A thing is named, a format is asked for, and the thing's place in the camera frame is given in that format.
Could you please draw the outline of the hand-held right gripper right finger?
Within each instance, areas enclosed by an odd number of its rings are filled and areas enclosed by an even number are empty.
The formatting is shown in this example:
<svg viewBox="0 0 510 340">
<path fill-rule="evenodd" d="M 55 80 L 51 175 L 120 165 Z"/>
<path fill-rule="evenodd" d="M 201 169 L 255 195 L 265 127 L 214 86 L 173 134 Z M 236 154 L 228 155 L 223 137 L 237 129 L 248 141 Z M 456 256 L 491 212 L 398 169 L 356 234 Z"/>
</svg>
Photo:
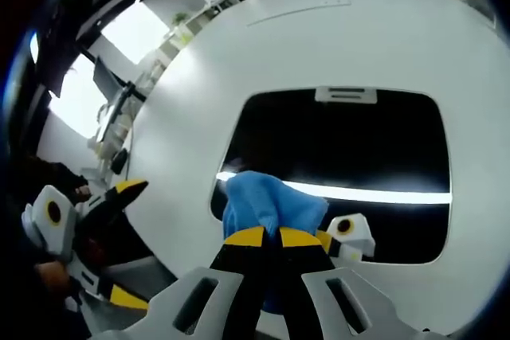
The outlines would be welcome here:
<svg viewBox="0 0 510 340">
<path fill-rule="evenodd" d="M 349 268 L 335 268 L 315 236 L 281 228 L 283 316 L 291 339 L 422 339 L 394 304 Z"/>
</svg>

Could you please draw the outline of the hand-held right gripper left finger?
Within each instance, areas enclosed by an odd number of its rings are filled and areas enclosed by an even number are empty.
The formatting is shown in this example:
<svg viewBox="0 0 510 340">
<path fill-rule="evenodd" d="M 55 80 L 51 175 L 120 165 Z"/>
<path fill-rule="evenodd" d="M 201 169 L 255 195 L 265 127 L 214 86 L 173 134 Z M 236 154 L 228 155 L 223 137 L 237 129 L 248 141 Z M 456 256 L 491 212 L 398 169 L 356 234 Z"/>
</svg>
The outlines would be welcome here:
<svg viewBox="0 0 510 340">
<path fill-rule="evenodd" d="M 188 272 L 153 297 L 145 316 L 94 339 L 253 339 L 266 287 L 266 231 L 229 236 L 208 267 Z"/>
</svg>

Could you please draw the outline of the person's left hand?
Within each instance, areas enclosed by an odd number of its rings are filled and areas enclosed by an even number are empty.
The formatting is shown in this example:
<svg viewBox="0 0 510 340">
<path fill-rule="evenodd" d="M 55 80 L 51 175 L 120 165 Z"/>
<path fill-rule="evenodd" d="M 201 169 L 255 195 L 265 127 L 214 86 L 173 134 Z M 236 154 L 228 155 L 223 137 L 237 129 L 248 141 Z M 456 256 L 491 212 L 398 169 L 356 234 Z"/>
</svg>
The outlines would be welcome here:
<svg viewBox="0 0 510 340">
<path fill-rule="evenodd" d="M 63 299 L 71 294 L 71 278 L 65 266 L 59 261 L 51 261 L 34 266 L 43 284 L 56 297 Z"/>
</svg>

